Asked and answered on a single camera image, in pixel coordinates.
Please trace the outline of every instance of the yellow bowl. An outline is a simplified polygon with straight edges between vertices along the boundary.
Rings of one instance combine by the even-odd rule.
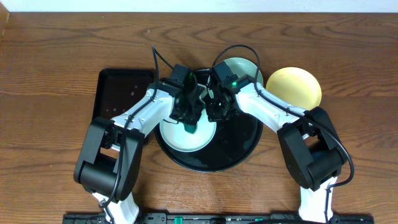
[[[322,98],[317,79],[301,68],[281,68],[269,77],[266,90],[275,96],[307,110],[319,106]]]

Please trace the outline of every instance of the wooden table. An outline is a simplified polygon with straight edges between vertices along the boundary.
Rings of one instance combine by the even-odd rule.
[[[248,44],[267,79],[308,70],[351,153],[356,175],[333,209],[398,222],[398,14],[12,13],[0,44],[0,223],[60,223],[99,212],[73,181],[103,68],[154,68],[150,46],[172,63],[209,67]],[[236,49],[227,57],[246,57]],[[170,75],[160,63],[160,74]],[[339,180],[348,176],[344,166]],[[264,128],[240,165],[202,174],[172,162],[154,137],[144,148],[136,203],[183,213],[297,211],[299,186],[277,136]]]

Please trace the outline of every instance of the white wall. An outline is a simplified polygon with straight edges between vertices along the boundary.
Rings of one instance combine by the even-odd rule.
[[[10,12],[398,12],[398,0],[0,0]]]

